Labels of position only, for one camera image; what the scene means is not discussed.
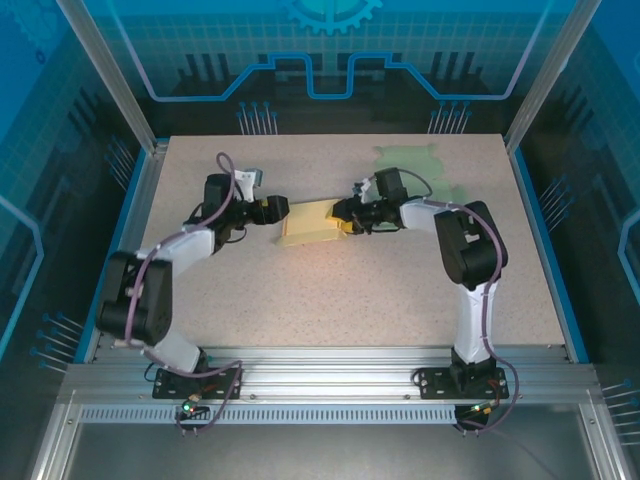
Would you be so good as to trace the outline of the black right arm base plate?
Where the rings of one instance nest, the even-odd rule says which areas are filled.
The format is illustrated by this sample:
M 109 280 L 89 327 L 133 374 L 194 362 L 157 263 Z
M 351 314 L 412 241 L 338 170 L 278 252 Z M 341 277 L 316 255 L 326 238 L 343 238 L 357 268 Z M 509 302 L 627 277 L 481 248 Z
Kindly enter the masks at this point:
M 468 375 L 453 372 L 450 367 L 419 368 L 411 381 L 418 387 L 422 400 L 500 400 L 510 397 L 505 371 L 495 368 L 489 372 Z

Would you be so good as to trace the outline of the aluminium corner post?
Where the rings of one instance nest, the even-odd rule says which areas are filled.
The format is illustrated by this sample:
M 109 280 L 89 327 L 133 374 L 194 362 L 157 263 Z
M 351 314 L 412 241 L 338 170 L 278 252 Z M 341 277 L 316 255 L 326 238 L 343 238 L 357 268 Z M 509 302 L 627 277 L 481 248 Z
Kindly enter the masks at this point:
M 159 142 L 83 0 L 55 0 L 142 149 L 157 156 Z
M 507 131 L 505 149 L 509 156 L 515 155 L 515 151 L 566 67 L 601 2 L 602 0 L 576 0 L 574 8 L 568 15 Z

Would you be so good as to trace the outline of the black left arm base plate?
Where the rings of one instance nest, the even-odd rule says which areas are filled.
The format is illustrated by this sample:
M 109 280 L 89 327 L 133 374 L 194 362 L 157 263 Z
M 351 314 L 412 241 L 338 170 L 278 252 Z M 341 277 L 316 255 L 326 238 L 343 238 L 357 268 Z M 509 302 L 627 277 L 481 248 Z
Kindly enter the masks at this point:
M 231 368 L 217 375 L 205 378 L 188 378 L 171 373 L 165 369 L 156 372 L 152 397 L 162 400 L 186 400 L 198 394 L 204 400 L 223 400 L 231 389 L 229 398 L 240 397 L 242 372 Z

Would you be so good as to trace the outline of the blue side panel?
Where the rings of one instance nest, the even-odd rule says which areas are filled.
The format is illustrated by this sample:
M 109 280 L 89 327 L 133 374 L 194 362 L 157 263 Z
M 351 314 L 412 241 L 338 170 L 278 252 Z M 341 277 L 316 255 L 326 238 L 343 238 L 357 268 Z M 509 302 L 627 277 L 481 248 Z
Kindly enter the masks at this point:
M 81 334 L 78 347 L 76 348 L 74 359 L 72 360 L 73 364 L 85 363 L 87 360 L 87 357 L 91 356 L 90 344 L 95 331 L 96 312 L 98 308 L 99 297 L 100 297 L 100 293 L 102 291 L 102 287 L 104 285 L 105 278 L 106 278 L 107 260 L 109 259 L 110 255 L 113 254 L 115 251 L 117 251 L 121 245 L 123 236 L 127 229 L 126 223 L 127 223 L 127 220 L 129 219 L 130 213 L 133 208 L 136 191 L 137 191 L 144 167 L 146 166 L 147 159 L 148 159 L 148 154 L 144 149 L 142 149 L 136 159 L 132 177 L 129 182 L 129 186 L 127 187 L 127 190 L 126 190 L 123 204 L 120 209 L 119 217 L 116 222 L 112 239 L 109 244 L 109 248 L 107 250 L 107 255 L 106 255 L 102 270 L 100 272 L 100 276 L 98 278 L 94 296 L 90 304 L 84 329 Z
M 544 222 L 525 158 L 519 147 L 509 154 L 509 158 L 564 337 L 568 357 L 574 363 L 588 364 L 590 358 L 562 277 L 548 228 Z

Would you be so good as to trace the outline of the small adapter board with LED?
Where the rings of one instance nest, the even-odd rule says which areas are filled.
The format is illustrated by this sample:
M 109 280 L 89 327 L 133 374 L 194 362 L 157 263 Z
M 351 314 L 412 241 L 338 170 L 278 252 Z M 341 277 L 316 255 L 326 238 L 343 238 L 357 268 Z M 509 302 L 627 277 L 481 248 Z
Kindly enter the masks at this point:
M 205 413 L 208 408 L 201 406 L 202 395 L 199 393 L 191 394 L 183 403 L 179 410 L 179 419 L 181 421 L 191 419 L 195 416 Z
M 457 418 L 470 418 L 478 415 L 490 415 L 500 406 L 499 400 L 485 400 L 474 405 L 460 405 L 455 409 Z

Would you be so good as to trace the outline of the aluminium frame rail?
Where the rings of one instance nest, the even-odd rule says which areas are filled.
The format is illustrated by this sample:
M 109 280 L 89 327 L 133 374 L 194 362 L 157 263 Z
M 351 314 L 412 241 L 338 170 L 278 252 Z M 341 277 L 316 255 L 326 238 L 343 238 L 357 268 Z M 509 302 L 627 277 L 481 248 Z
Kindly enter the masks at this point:
M 212 348 L 215 365 L 243 363 L 244 404 L 416 404 L 411 381 L 420 367 L 446 367 L 447 347 Z M 595 368 L 568 361 L 559 345 L 506 347 L 501 357 L 517 370 L 507 376 L 521 406 L 600 403 Z M 106 348 L 96 361 L 68 367 L 58 402 L 146 404 L 147 361 L 136 351 Z

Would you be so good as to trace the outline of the green paper box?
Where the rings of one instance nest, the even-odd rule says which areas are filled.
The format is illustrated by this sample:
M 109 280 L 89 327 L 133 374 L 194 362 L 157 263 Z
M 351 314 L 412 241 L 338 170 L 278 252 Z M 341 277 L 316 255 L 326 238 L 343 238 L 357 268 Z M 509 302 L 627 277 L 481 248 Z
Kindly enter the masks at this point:
M 435 144 L 427 146 L 376 147 L 379 158 L 374 171 L 397 168 L 408 194 L 409 229 L 436 234 L 434 216 L 442 208 L 426 205 L 424 200 L 440 203 L 465 204 L 469 201 L 467 189 L 455 180 L 436 156 Z

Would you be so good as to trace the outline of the yellow paper box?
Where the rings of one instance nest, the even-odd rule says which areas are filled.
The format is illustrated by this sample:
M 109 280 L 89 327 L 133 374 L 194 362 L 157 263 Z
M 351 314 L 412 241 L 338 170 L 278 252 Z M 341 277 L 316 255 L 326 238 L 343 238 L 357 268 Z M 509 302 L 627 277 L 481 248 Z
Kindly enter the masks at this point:
M 290 204 L 276 244 L 293 247 L 346 239 L 343 222 L 332 216 L 337 202 L 337 199 L 327 199 Z

